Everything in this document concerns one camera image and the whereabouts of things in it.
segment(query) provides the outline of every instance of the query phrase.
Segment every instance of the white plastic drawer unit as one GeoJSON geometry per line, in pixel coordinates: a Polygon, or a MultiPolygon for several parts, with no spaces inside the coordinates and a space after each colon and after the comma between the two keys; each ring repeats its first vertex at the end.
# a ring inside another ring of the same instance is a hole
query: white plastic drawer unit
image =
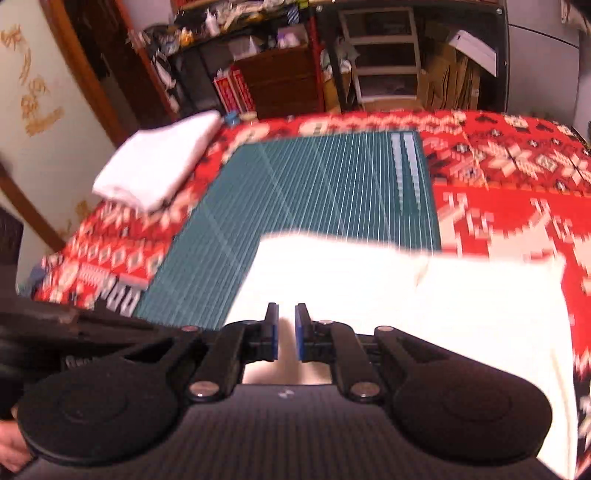
{"type": "Polygon", "coordinates": [[[359,102],[416,98],[421,65],[413,9],[344,10],[339,16],[345,40],[359,54],[353,63],[359,102]]]}

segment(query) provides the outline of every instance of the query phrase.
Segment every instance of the white towel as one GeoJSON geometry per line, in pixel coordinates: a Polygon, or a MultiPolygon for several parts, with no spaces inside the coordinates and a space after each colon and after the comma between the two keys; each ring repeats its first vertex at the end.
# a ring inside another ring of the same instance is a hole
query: white towel
{"type": "Polygon", "coordinates": [[[139,130],[99,173],[92,192],[142,212],[170,200],[222,126],[217,111],[198,113],[167,127],[139,130]]]}
{"type": "Polygon", "coordinates": [[[227,323],[280,308],[280,358],[246,366],[245,382],[327,383],[325,365],[299,364],[294,306],[314,320],[373,334],[403,331],[525,378],[547,396],[553,422],[538,458],[574,477],[577,416],[569,316],[560,287],[564,259],[489,261],[402,252],[304,235],[264,238],[227,323]]]}

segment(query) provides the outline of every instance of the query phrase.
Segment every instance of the wall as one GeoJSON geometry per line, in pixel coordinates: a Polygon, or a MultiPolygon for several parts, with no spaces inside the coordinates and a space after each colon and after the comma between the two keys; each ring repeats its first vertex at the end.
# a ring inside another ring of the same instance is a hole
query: wall
{"type": "MultiPolygon", "coordinates": [[[[0,2],[0,40],[0,157],[39,212],[68,237],[78,224],[76,205],[98,201],[90,195],[92,183],[114,147],[70,74],[38,0],[0,2]],[[17,44],[8,35],[15,25],[21,28],[17,44]],[[53,112],[55,122],[27,132],[26,125],[37,119],[43,126],[53,112]]],[[[6,198],[0,203],[12,210],[6,198]]],[[[46,251],[25,226],[19,281],[46,251]]]]}
{"type": "Polygon", "coordinates": [[[591,122],[591,38],[581,35],[579,93],[573,126],[587,141],[591,140],[589,122],[591,122]]]}
{"type": "Polygon", "coordinates": [[[170,0],[123,0],[135,30],[154,24],[169,24],[173,9],[170,0]]]}

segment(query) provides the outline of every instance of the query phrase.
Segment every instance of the human hand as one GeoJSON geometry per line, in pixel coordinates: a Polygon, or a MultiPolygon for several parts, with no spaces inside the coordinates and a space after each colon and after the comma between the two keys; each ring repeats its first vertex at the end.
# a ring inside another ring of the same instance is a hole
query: human hand
{"type": "Polygon", "coordinates": [[[16,473],[32,458],[17,422],[0,421],[0,463],[16,473]]]}

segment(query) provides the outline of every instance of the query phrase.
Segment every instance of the metal screw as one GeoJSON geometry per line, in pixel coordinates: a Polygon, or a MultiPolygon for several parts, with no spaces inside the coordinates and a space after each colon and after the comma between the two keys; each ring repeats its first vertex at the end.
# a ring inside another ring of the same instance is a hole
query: metal screw
{"type": "Polygon", "coordinates": [[[351,393],[359,398],[376,397],[379,392],[379,385],[373,382],[357,382],[351,387],[351,393]]]}
{"type": "Polygon", "coordinates": [[[189,386],[189,391],[199,398],[213,397],[220,391],[218,384],[208,381],[195,382],[189,386]]]}

